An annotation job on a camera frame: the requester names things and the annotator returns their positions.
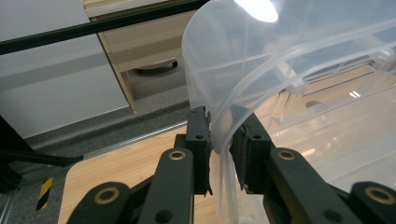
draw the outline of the brass screw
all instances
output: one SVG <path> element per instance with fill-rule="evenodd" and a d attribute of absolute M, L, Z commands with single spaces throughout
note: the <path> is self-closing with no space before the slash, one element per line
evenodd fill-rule
<path fill-rule="evenodd" d="M 104 199 L 102 198 L 102 195 L 104 193 L 111 192 L 113 195 L 111 197 Z M 114 200 L 116 200 L 120 195 L 120 191 L 116 187 L 109 187 L 105 189 L 101 189 L 96 195 L 95 195 L 95 202 L 98 204 L 107 204 L 107 203 L 112 203 Z"/>
<path fill-rule="evenodd" d="M 286 150 L 278 151 L 277 156 L 282 158 L 285 161 L 292 161 L 292 160 L 296 159 L 296 156 L 292 152 L 289 152 Z"/>
<path fill-rule="evenodd" d="M 387 192 L 384 189 L 377 188 L 377 187 L 367 187 L 364 192 L 369 196 L 371 199 L 378 203 L 383 203 L 383 204 L 394 204 L 396 203 L 396 199 L 391 195 L 389 192 Z"/>
<path fill-rule="evenodd" d="M 186 157 L 186 153 L 183 151 L 173 151 L 169 153 L 169 158 L 172 161 L 179 161 Z"/>

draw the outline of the wooden table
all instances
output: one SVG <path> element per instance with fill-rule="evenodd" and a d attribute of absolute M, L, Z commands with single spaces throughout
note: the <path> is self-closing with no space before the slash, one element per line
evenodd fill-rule
<path fill-rule="evenodd" d="M 173 147 L 177 133 L 185 132 L 186 127 L 178 128 L 74 165 L 66 177 L 59 223 L 67 222 L 93 187 L 117 181 L 131 188 L 153 175 L 161 154 Z M 199 195 L 194 200 L 194 223 L 218 223 L 213 196 Z"/>

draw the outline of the transparent plastic container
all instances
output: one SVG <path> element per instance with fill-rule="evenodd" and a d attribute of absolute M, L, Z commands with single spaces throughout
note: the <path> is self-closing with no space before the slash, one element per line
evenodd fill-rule
<path fill-rule="evenodd" d="M 212 114 L 220 220 L 266 219 L 262 197 L 237 187 L 228 153 L 251 113 L 336 187 L 396 189 L 395 15 L 393 0 L 219 0 L 196 12 L 182 52 L 191 107 Z"/>

